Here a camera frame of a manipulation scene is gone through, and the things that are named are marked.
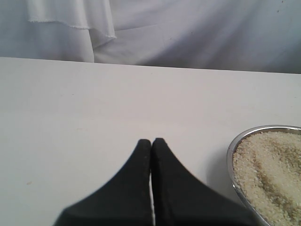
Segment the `white fabric backdrop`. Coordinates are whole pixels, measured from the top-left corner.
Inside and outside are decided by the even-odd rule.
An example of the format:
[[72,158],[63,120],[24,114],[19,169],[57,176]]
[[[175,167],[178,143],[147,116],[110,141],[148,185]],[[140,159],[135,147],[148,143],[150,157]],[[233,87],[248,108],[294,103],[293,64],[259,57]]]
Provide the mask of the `white fabric backdrop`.
[[300,0],[0,3],[4,57],[301,73]]

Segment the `white table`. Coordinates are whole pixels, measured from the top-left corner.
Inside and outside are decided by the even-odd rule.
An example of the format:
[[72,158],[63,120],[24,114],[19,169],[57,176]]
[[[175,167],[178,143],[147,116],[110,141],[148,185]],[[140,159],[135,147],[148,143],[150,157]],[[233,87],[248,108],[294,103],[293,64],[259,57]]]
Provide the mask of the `white table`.
[[300,113],[296,74],[0,58],[0,225],[52,225],[140,138],[165,138],[197,178],[237,200],[225,162],[232,139],[301,126]]

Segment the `bowl rim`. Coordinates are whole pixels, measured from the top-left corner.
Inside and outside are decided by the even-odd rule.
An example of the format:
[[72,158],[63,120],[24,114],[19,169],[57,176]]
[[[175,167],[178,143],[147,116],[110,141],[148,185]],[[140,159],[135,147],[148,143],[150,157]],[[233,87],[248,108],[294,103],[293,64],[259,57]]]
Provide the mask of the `bowl rim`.
[[264,132],[275,130],[277,129],[281,130],[282,132],[292,132],[296,130],[301,130],[301,127],[296,127],[296,126],[287,126],[287,125],[266,125],[266,126],[258,126],[254,127],[251,129],[248,129],[239,135],[237,135],[232,142],[230,143],[228,150],[227,150],[227,159],[226,159],[226,164],[228,168],[228,174],[230,176],[232,185],[234,187],[234,190],[236,191],[236,194],[242,201],[242,203],[256,216],[257,220],[264,226],[270,226],[270,224],[261,216],[260,213],[257,212],[257,210],[250,204],[250,202],[247,200],[246,196],[244,195],[243,191],[240,189],[238,184],[235,181],[234,177],[234,169],[233,169],[233,154],[236,151],[236,148],[238,145],[247,137],[249,137],[252,134],[257,134]]

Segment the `metal bowl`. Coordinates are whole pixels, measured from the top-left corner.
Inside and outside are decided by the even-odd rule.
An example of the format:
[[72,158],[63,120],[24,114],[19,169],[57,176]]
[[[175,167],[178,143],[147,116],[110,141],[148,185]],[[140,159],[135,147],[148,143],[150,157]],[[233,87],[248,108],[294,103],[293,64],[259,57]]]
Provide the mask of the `metal bowl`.
[[257,133],[263,133],[263,132],[284,132],[284,133],[296,133],[301,134],[301,127],[295,127],[295,126],[283,126],[283,125],[269,125],[269,126],[259,126],[252,129],[248,129],[245,132],[242,132],[239,134],[230,144],[228,151],[227,151],[227,167],[228,172],[233,184],[233,187],[241,199],[242,203],[255,215],[256,220],[258,223],[262,226],[270,226],[270,224],[257,212],[257,210],[251,206],[250,202],[245,197],[242,190],[239,188],[238,184],[235,181],[234,178],[234,169],[233,169],[233,154],[236,151],[236,148],[241,143],[242,140],[246,139],[250,135],[257,134]]

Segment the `rice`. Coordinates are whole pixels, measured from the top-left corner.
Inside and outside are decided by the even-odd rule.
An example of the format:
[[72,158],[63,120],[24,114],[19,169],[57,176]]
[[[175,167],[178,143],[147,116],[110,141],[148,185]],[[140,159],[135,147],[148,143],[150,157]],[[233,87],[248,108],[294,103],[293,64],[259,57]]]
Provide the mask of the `rice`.
[[233,169],[240,189],[267,222],[301,226],[301,135],[251,135],[234,152]]

